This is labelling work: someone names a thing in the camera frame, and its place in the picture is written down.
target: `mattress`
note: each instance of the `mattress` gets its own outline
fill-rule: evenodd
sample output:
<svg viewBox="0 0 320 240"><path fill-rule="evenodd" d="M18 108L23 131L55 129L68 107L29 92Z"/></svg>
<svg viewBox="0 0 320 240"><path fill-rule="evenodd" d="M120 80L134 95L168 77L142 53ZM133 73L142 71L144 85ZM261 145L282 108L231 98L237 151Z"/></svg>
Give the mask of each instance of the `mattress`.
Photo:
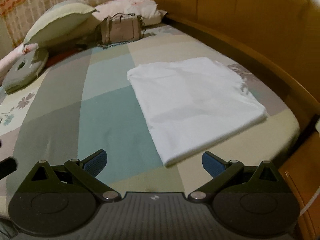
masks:
<svg viewBox="0 0 320 240"><path fill-rule="evenodd" d="M127 80L139 64L208 57L238 73L263 104L268 118L208 150L224 160L259 165L287 150L299 133L285 103L234 60L169 25L155 25L139 41L75 54L47 69L26 88L6 95L0 88L0 159L13 156L18 169L0 181L0 215L38 160L61 165L104 149L108 164L97 178L126 191L185 192L212 178L202 152L164 167Z"/></svg>

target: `wooden headboard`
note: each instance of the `wooden headboard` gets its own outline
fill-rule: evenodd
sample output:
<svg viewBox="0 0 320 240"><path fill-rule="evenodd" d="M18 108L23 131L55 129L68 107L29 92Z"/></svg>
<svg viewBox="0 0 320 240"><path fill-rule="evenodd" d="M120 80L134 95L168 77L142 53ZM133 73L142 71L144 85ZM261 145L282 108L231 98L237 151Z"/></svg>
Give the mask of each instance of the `wooden headboard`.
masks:
<svg viewBox="0 0 320 240"><path fill-rule="evenodd" d="M155 0L174 27L239 62L303 129L320 114L320 0Z"/></svg>

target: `triangular cutout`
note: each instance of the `triangular cutout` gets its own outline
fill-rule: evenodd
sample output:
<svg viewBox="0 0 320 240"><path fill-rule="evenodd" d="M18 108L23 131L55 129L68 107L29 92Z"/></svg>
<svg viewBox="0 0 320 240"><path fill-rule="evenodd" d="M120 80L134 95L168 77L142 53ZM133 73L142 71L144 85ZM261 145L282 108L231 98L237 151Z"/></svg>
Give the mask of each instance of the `triangular cutout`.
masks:
<svg viewBox="0 0 320 240"><path fill-rule="evenodd" d="M44 180L47 179L47 174L45 172L45 168L44 167L40 167L36 174L33 176L32 181L36 181L36 180Z"/></svg>
<svg viewBox="0 0 320 240"><path fill-rule="evenodd" d="M265 167L260 175L259 179L269 180L269 181L277 181L276 177L274 176L272 170L268 167Z"/></svg>

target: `pillowcase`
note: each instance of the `pillowcase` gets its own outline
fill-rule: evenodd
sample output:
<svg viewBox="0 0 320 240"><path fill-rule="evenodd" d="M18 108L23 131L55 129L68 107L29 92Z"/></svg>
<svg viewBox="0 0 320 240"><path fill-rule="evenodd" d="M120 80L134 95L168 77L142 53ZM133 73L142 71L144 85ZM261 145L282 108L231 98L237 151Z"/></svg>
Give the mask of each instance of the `pillowcase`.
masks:
<svg viewBox="0 0 320 240"><path fill-rule="evenodd" d="M107 18L109 15L113 16L119 12L141 15L144 17L145 26L160 23L166 13L158 10L156 2L153 0L113 0L97 5L95 9L96 11L93 12L86 21L81 23L69 34L51 41L41 42L39 43L39 47L49 48L93 33L104 18Z"/></svg>
<svg viewBox="0 0 320 240"><path fill-rule="evenodd" d="M34 49L37 49L37 44L29 44L23 48L23 44L20 44L13 51L11 51L7 56L0 60L0 86L2 85L2 81L5 78L6 74L12 68L14 63L24 54L27 54Z"/></svg>
<svg viewBox="0 0 320 240"><path fill-rule="evenodd" d="M49 41L70 33L88 19L95 8L82 0L68 0L47 10L31 27L23 44Z"/></svg>

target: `folded cloth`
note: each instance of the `folded cloth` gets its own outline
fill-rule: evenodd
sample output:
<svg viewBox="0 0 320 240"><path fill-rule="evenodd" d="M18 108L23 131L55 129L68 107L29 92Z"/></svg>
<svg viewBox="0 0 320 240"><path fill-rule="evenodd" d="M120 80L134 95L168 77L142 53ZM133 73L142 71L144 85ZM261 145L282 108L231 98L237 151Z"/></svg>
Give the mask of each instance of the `folded cloth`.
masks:
<svg viewBox="0 0 320 240"><path fill-rule="evenodd" d="M127 77L165 166L266 117L242 78L206 57L139 65Z"/></svg>

